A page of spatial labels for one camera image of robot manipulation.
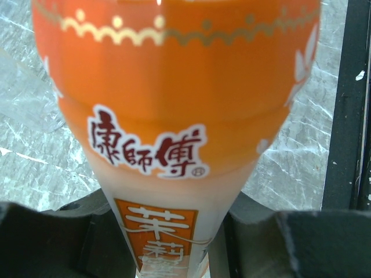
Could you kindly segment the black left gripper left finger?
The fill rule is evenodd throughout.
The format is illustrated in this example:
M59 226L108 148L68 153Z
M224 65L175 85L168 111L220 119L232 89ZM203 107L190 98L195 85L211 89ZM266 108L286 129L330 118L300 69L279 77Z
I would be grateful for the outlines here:
M135 277L102 190L37 212L1 202L1 277Z

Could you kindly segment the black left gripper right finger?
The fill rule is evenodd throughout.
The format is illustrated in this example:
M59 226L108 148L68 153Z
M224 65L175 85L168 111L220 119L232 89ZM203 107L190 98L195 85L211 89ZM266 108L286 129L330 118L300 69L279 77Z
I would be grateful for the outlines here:
M209 266L211 277L369 277L370 212L273 211L241 193Z

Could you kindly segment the orange tea bottle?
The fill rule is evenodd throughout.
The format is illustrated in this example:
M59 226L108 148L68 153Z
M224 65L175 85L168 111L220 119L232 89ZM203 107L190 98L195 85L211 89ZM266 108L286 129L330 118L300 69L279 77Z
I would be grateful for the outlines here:
M58 105L140 277L208 247L310 76L319 1L32 1Z

